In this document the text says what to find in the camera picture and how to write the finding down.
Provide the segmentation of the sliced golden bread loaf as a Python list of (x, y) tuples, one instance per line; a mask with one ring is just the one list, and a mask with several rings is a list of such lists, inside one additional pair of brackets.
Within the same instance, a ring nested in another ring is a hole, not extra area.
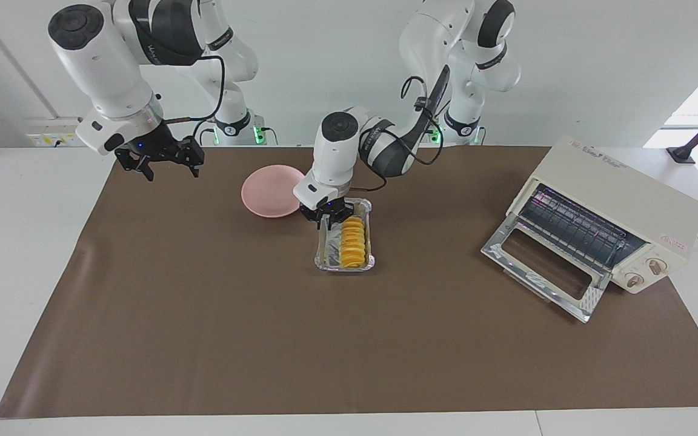
[(367, 241), (365, 223), (360, 216), (352, 216), (351, 223), (340, 233), (339, 262), (342, 268), (361, 268), (366, 264)]

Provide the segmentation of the aluminium foil baking tray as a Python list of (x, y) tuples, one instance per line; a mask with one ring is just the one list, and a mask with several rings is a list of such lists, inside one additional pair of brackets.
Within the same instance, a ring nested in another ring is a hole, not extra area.
[(368, 199), (349, 198), (347, 202), (354, 204), (354, 215), (360, 216), (365, 223), (365, 234), (367, 241), (367, 259), (366, 264), (361, 268), (342, 268), (340, 266), (340, 231), (339, 224), (333, 224), (327, 234), (318, 234), (318, 249), (315, 256), (316, 266), (323, 271), (332, 271), (333, 273), (362, 273), (363, 271), (371, 270), (376, 265), (376, 259), (371, 253), (370, 240), (370, 213), (372, 203)]

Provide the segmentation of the chrome glass oven door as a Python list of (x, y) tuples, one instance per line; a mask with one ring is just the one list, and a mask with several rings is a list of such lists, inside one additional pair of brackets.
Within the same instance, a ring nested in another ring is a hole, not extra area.
[[(517, 255), (509, 252), (506, 246), (513, 233), (523, 234), (533, 241), (534, 246), (543, 248), (546, 252), (553, 254), (555, 259), (564, 260), (569, 265), (578, 268), (582, 273), (587, 274), (590, 277), (590, 283), (583, 288), (582, 296), (569, 295), (539, 269), (527, 265)], [(482, 254), (500, 265), (504, 273), (542, 300), (555, 303), (582, 323), (588, 323), (610, 283), (612, 274), (576, 259), (573, 254), (556, 246), (554, 241), (554, 237), (550, 234), (533, 229), (520, 216), (511, 213), (502, 221), (481, 251)]]

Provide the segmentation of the white toaster oven body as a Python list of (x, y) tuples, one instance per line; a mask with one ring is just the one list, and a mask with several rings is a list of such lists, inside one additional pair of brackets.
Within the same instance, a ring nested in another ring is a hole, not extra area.
[[(621, 160), (562, 136), (531, 173), (507, 214), (519, 215), (538, 185), (647, 241), (612, 271), (618, 287), (637, 294), (686, 265), (698, 237), (698, 200), (643, 174)], [(654, 276), (648, 259), (661, 259), (668, 272)], [(625, 289), (628, 273), (645, 279), (642, 289)]]

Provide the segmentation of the pink round plate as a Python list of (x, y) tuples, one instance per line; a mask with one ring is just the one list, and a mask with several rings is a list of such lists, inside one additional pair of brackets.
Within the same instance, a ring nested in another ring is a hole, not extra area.
[(300, 207), (293, 190), (303, 177), (301, 171), (287, 165), (260, 168), (245, 179), (241, 201), (256, 216), (270, 219), (289, 216)]

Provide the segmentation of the brown table mat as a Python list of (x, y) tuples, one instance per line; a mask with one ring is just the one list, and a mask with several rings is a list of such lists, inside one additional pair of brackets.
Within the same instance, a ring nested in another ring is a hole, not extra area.
[(241, 202), (307, 149), (209, 149), (200, 177), (113, 165), (0, 418), (695, 408), (698, 327), (668, 279), (581, 323), (481, 252), (545, 147), (454, 147), (371, 196), (376, 266)]

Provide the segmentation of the white wall socket box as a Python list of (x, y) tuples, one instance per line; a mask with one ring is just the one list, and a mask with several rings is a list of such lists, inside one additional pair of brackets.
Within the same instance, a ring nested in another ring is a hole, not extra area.
[(76, 135), (81, 117), (25, 119), (25, 135), (32, 147), (86, 147)]

